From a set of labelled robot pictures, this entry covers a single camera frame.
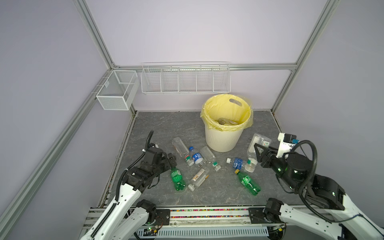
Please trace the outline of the clear bottle green white label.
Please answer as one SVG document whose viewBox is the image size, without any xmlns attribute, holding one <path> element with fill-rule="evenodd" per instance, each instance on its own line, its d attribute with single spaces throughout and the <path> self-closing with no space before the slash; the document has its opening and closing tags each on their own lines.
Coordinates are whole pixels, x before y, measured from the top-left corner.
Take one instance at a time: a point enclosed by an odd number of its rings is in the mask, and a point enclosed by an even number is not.
<svg viewBox="0 0 384 240">
<path fill-rule="evenodd" d="M 261 147 L 255 148 L 255 144 L 258 144 L 264 148 L 268 148 L 271 142 L 272 140 L 270 138 L 265 137 L 263 135 L 259 135 L 259 134 L 253 135 L 253 138 L 247 150 L 248 160 L 245 165 L 245 171 L 249 173 L 253 173 L 255 171 L 256 165 L 258 164 L 257 154 L 261 154 L 264 151 L 264 149 Z"/>
</svg>

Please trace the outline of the blue label bottle white cap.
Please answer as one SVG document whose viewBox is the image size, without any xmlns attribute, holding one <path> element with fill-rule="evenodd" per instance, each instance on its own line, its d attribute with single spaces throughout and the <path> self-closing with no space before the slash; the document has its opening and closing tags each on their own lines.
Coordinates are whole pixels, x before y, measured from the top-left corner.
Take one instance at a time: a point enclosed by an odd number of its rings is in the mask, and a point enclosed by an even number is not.
<svg viewBox="0 0 384 240">
<path fill-rule="evenodd" d="M 235 170 L 240 171 L 243 171 L 246 165 L 246 162 L 239 158 L 227 158 L 226 163 L 231 165 Z"/>
</svg>

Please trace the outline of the green bottle yellow cap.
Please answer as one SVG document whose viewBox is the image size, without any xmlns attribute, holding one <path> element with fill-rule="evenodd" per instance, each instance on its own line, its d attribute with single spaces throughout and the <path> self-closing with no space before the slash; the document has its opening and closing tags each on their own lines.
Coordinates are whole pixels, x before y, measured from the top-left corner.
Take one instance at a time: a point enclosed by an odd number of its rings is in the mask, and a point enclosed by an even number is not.
<svg viewBox="0 0 384 240">
<path fill-rule="evenodd" d="M 172 168 L 171 169 L 171 179 L 174 184 L 174 187 L 177 191 L 184 190 L 186 187 L 186 183 L 183 179 L 183 176 L 181 174 L 181 171 L 177 168 Z"/>
<path fill-rule="evenodd" d="M 238 176 L 240 183 L 253 195 L 257 196 L 261 191 L 261 187 L 246 173 L 236 169 L 235 174 Z"/>
</svg>

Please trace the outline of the clear bottle yellow white label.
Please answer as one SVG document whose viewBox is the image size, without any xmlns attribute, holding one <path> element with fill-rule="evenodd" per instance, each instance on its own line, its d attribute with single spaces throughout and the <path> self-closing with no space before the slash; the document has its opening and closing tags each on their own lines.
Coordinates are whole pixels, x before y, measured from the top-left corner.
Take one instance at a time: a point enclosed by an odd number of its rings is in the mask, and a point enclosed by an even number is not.
<svg viewBox="0 0 384 240">
<path fill-rule="evenodd" d="M 198 189 L 205 180 L 209 177 L 210 170 L 207 167 L 201 168 L 192 178 L 191 182 L 188 185 L 190 191 Z"/>
</svg>

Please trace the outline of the clear bottle purple label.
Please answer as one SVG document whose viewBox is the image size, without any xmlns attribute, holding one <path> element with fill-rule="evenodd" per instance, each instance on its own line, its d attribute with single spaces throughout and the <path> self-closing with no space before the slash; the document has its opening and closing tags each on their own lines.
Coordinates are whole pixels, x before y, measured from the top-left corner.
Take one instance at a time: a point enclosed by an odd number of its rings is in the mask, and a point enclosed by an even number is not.
<svg viewBox="0 0 384 240">
<path fill-rule="evenodd" d="M 226 119 L 226 118 L 218 119 L 218 123 L 220 125 L 223 125 L 223 126 L 237 126 L 237 125 L 239 125 L 239 123 L 237 123 L 233 120 L 230 120 L 230 119 Z"/>
</svg>

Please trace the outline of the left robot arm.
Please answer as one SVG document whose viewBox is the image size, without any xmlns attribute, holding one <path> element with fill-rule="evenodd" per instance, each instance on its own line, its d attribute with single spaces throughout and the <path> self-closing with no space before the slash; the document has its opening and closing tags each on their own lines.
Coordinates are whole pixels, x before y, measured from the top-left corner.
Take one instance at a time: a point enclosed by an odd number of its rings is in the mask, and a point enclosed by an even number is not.
<svg viewBox="0 0 384 240">
<path fill-rule="evenodd" d="M 116 194 L 96 223 L 81 237 L 82 240 L 128 240 L 137 230 L 156 220 L 156 205 L 147 200 L 140 201 L 125 219 L 131 206 L 146 189 L 153 188 L 154 179 L 177 166 L 176 157 L 167 154 L 151 143 L 151 130 L 142 154 L 119 178 Z"/>
</svg>

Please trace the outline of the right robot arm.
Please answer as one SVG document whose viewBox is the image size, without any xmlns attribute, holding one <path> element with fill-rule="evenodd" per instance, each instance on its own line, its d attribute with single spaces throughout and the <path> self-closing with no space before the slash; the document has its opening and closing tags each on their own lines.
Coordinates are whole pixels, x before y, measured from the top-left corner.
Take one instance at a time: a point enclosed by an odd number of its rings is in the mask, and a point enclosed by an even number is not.
<svg viewBox="0 0 384 240">
<path fill-rule="evenodd" d="M 290 134 L 280 134 L 278 140 L 277 149 L 255 143 L 257 161 L 273 170 L 310 213 L 270 198 L 264 208 L 269 221 L 292 224 L 327 240 L 384 238 L 384 229 L 371 222 L 336 181 L 316 174 L 318 151 L 313 142 Z"/>
</svg>

